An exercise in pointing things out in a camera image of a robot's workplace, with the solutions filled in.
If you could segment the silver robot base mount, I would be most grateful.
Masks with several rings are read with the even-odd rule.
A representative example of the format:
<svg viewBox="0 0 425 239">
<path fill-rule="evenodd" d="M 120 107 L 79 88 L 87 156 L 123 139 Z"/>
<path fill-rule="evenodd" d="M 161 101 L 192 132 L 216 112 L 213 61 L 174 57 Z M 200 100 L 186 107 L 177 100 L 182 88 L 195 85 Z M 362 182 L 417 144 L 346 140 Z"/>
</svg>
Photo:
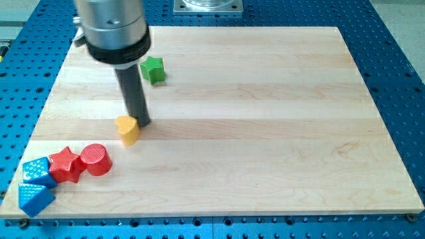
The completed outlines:
<svg viewBox="0 0 425 239">
<path fill-rule="evenodd" d="M 174 0 L 174 13 L 241 13 L 243 0 Z"/>
</svg>

